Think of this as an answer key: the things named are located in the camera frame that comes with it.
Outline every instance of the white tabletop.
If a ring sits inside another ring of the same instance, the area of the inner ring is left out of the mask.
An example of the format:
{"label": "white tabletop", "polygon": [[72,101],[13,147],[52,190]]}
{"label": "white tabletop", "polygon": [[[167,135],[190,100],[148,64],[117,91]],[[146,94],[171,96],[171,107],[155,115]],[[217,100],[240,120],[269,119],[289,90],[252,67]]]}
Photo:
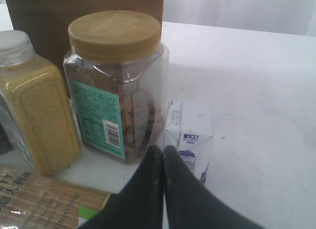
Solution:
{"label": "white tabletop", "polygon": [[[316,38],[164,23],[162,41],[169,97],[213,105],[207,188],[268,229],[315,228]],[[118,192],[136,167],[83,150],[57,177]]]}

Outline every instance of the small carton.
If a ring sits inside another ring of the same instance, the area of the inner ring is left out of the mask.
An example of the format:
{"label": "small carton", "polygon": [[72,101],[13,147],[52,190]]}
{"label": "small carton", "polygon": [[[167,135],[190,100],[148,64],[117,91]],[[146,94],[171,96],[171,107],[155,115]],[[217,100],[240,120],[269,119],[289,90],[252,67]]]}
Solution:
{"label": "small carton", "polygon": [[173,145],[187,167],[204,185],[213,148],[212,106],[207,103],[170,101],[163,145]]}

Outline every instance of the jar of yellow grains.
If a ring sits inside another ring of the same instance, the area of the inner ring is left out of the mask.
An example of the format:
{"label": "jar of yellow grains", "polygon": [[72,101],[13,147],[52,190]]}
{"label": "jar of yellow grains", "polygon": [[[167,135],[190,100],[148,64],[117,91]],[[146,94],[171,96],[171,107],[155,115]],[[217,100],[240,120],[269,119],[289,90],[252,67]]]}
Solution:
{"label": "jar of yellow grains", "polygon": [[0,32],[0,93],[0,121],[34,168],[55,175],[76,159],[80,143],[62,76],[24,32]]}

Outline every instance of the barcode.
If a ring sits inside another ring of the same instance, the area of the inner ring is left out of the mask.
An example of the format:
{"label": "barcode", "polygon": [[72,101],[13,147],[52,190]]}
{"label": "barcode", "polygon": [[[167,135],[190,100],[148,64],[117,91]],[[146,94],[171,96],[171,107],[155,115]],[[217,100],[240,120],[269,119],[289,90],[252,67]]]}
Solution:
{"label": "barcode", "polygon": [[119,126],[105,119],[103,120],[103,124],[107,143],[120,148]]}

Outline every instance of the brown cardboard box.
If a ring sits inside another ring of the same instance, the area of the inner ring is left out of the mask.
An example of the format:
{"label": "brown cardboard box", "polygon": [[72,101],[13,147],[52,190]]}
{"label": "brown cardboard box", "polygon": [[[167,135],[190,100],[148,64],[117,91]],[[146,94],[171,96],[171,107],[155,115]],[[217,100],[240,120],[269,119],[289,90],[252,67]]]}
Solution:
{"label": "brown cardboard box", "polygon": [[37,54],[63,70],[70,50],[68,25],[104,10],[134,10],[162,20],[163,0],[6,0],[15,30],[25,31]]}

